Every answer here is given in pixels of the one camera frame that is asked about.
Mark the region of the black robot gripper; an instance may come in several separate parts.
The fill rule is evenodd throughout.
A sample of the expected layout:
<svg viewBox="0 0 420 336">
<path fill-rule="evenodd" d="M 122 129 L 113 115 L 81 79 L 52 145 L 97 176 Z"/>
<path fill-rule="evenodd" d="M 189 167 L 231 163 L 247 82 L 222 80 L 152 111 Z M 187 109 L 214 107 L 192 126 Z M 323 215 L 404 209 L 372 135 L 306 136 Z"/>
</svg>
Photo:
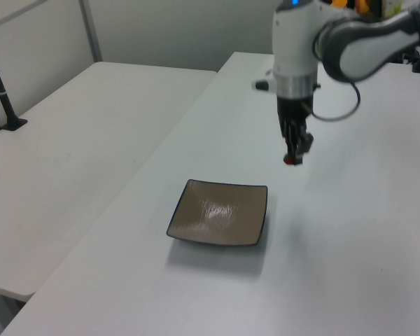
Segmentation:
<svg viewBox="0 0 420 336">
<path fill-rule="evenodd" d="M 302 130 L 302 125 L 306 125 L 309 116 L 303 105 L 312 108 L 313 101 L 313 95 L 303 99 L 276 98 L 279 125 L 287 147 L 283 157 L 285 164 L 302 164 L 305 153 L 308 153 L 312 146 L 314 137 Z"/>
</svg>

